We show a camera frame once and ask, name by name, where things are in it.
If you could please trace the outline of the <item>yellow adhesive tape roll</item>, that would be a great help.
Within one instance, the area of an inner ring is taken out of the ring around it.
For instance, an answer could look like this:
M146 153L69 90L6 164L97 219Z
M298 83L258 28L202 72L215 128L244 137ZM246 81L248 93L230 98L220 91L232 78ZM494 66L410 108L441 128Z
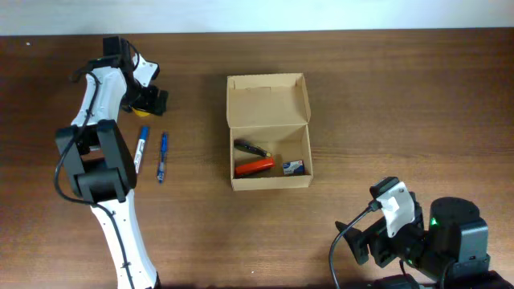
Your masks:
M135 109L133 108L133 112L139 116L139 117L147 117L147 116L150 116L151 113L150 112L146 112L146 111L142 111L142 110L139 110L139 109Z

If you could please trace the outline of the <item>black yellow correction tape dispenser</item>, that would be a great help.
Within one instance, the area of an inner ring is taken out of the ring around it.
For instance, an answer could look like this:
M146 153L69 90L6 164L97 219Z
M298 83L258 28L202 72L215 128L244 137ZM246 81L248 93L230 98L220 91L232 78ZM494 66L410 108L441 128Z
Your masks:
M269 153L267 150L262 149L258 145L252 144L247 140L234 140L234 147L245 153L250 153L261 157L271 157L271 153Z

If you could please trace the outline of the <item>white blue staples box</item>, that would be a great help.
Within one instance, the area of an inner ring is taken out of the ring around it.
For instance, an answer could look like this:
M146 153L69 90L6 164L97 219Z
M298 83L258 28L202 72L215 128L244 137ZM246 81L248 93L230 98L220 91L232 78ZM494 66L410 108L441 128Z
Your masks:
M282 168L285 176L305 174L304 162L302 160L284 162Z

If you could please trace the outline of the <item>brown cardboard box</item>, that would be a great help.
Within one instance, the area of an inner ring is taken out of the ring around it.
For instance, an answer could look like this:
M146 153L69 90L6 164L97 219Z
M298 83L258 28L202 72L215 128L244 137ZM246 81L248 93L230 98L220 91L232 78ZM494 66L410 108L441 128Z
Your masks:
M230 132L230 183L234 191L296 189L314 177L309 136L311 108L304 75L232 75L226 79L226 122ZM245 177L235 167L261 159L234 147L243 139L271 153L275 167ZM302 160L305 174L285 176L282 164Z

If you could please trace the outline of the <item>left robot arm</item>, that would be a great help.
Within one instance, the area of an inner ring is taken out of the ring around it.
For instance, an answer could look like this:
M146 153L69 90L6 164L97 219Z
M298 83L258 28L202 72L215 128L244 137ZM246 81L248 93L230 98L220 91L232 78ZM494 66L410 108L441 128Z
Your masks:
M153 84L160 67L127 39L103 39L103 54L72 74L87 81L79 112L59 129L57 194L90 207L114 263L119 288L159 288L161 280L141 235L135 210L137 169L117 124L120 112L161 116L168 93Z

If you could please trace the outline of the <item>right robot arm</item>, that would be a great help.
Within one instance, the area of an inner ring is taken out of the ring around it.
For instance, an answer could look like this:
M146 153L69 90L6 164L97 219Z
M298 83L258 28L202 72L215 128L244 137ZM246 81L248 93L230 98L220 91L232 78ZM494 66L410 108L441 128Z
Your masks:
M433 201L427 226L422 207L415 201L414 220L391 238L384 218L363 231L342 222L336 228L344 234L357 264L374 258L384 268L399 259L440 288L460 285L489 271L488 225L473 202L459 197Z

